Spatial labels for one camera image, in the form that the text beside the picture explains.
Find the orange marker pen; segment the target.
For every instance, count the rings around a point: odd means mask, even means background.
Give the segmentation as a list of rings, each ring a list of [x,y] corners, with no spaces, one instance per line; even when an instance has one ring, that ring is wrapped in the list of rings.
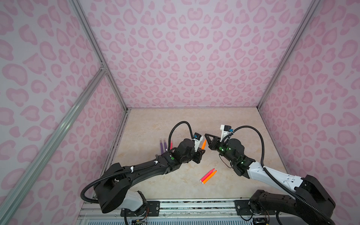
[[[217,170],[214,170],[214,172],[209,177],[207,177],[202,184],[205,184],[209,179],[211,179],[216,174],[216,172]]]
[[[206,147],[206,143],[207,143],[207,140],[205,140],[202,144],[202,150],[205,150],[205,147]]]

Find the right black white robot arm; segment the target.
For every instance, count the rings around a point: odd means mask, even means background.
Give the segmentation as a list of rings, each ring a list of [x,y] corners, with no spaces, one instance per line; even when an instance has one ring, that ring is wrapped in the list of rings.
[[[245,155],[245,148],[237,139],[225,140],[205,134],[212,151],[230,162],[238,176],[263,182],[284,194],[273,194],[256,190],[247,207],[253,214],[266,211],[281,212],[300,217],[308,225],[333,225],[331,219],[336,207],[334,200],[322,184],[311,175],[300,177],[271,169]]]

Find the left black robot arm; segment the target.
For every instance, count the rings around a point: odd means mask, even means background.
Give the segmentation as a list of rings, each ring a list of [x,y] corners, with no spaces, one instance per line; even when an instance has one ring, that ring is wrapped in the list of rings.
[[[94,184],[98,204],[103,213],[118,207],[136,212],[147,203],[141,191],[129,193],[129,189],[149,178],[176,171],[182,164],[201,162],[205,150],[198,148],[195,141],[184,139],[178,147],[157,155],[154,160],[134,165],[121,166],[116,163]]]

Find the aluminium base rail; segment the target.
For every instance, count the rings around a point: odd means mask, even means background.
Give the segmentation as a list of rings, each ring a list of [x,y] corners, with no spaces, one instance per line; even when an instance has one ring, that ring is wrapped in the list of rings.
[[[140,215],[139,225],[302,225],[304,222],[284,212],[252,213],[247,198],[150,199],[149,212]],[[137,217],[118,208],[102,213],[98,205],[86,203],[77,225],[134,225]]]

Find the aluminium frame corner post left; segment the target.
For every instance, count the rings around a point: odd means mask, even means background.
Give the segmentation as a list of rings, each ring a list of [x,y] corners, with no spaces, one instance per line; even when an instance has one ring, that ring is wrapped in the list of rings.
[[[80,1],[78,0],[69,0],[68,1],[69,4],[71,5],[76,17],[78,18],[79,20],[79,23],[82,27],[82,29],[84,30],[85,32],[85,35],[86,37],[88,38],[89,40],[89,43],[101,65],[101,67],[105,70],[105,74],[106,74],[106,77],[110,83],[110,86],[112,88],[112,90],[114,91],[115,93],[115,96],[116,98],[118,99],[119,103],[121,104],[121,107],[123,109],[124,112],[127,112],[128,111],[128,108],[126,107],[126,104],[124,102],[124,99],[121,95],[121,92],[120,92],[120,89],[119,87],[117,86],[116,84],[116,81],[110,71],[110,68],[108,67],[108,63],[100,49],[100,46],[99,46],[99,43],[95,37],[95,34],[90,26],[90,22],[89,20],[87,19],[87,16],[81,6],[81,3]]]

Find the aluminium frame strut left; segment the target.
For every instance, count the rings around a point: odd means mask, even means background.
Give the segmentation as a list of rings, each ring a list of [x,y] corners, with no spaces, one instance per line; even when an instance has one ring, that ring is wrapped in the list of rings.
[[[78,97],[74,105],[65,115],[57,129],[48,138],[39,154],[35,157],[33,162],[29,165],[26,171],[23,173],[18,183],[9,192],[5,201],[1,205],[1,224],[7,225],[23,200],[32,189],[33,185],[45,169],[46,165],[50,161],[55,151],[60,146],[61,142],[69,132],[70,128],[82,112],[85,105],[88,103],[90,97],[95,92],[97,86],[101,83],[102,79],[106,75],[107,70],[100,68],[85,90]]]

